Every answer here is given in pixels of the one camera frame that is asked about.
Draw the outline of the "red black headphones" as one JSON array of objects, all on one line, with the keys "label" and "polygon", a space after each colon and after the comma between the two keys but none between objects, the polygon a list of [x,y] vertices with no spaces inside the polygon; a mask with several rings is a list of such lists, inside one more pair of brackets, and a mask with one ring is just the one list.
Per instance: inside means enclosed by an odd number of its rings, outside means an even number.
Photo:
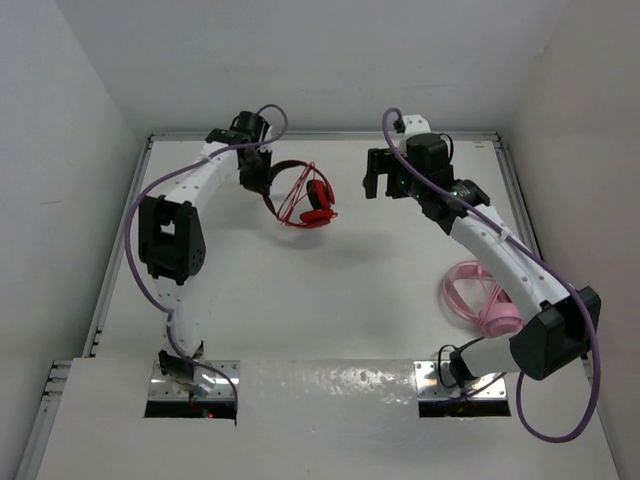
[{"label": "red black headphones", "polygon": [[287,227],[315,229],[329,225],[338,216],[334,210],[335,194],[327,177],[313,162],[285,160],[276,163],[270,170],[271,186],[280,173],[294,168],[301,168],[302,172],[280,206],[274,206],[270,192],[262,195],[265,206]]}]

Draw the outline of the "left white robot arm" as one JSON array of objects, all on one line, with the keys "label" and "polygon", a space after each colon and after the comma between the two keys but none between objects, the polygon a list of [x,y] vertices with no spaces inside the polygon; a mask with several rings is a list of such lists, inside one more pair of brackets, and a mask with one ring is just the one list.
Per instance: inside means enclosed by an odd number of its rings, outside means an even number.
[{"label": "left white robot arm", "polygon": [[[154,282],[146,296],[166,316],[166,347],[159,353],[163,374],[191,394],[204,396],[224,373],[206,364],[197,320],[186,314],[183,300],[206,260],[200,212],[222,183],[238,175],[241,185],[259,195],[269,191],[274,141],[272,127],[260,113],[240,112],[227,129],[206,137],[197,160],[146,187],[131,216],[138,222],[137,258]],[[173,181],[165,194],[152,187]]]}]

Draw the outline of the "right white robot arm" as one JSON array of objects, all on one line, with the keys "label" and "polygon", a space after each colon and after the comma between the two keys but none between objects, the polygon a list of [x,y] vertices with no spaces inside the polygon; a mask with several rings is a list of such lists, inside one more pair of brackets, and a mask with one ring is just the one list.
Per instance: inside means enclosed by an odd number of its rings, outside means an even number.
[{"label": "right white robot arm", "polygon": [[387,178],[386,196],[411,197],[425,217],[465,247],[504,289],[524,323],[515,334],[473,340],[451,355],[448,372],[464,388],[497,372],[543,380],[573,360],[595,353],[601,299],[590,287],[561,280],[502,222],[489,196],[473,181],[458,179],[447,142],[439,135],[409,137],[405,150],[373,148],[363,187],[367,198]]}]

